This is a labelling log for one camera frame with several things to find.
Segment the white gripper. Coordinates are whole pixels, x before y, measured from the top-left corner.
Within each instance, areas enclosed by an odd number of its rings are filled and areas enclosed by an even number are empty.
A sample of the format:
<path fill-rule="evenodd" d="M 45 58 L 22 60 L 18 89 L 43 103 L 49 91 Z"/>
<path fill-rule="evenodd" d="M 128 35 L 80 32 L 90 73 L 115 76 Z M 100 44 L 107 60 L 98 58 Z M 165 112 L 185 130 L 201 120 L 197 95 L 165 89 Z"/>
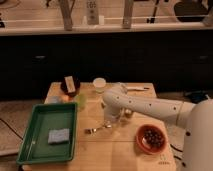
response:
<path fill-rule="evenodd" d="M 104 108 L 104 122 L 106 125 L 117 124 L 120 119 L 120 109 L 115 107 L 106 106 Z"/>

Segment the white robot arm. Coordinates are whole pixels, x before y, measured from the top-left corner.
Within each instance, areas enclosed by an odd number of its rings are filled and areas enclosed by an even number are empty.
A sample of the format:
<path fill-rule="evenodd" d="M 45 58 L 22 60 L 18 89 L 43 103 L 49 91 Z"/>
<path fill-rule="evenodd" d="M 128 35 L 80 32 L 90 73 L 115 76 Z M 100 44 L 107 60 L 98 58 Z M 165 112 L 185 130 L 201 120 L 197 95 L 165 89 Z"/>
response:
<path fill-rule="evenodd" d="M 116 120 L 121 109 L 129 109 L 175 124 L 185 130 L 181 171 L 213 171 L 213 99 L 197 104 L 180 100 L 128 94 L 123 84 L 107 89 L 102 99 L 104 113 Z"/>

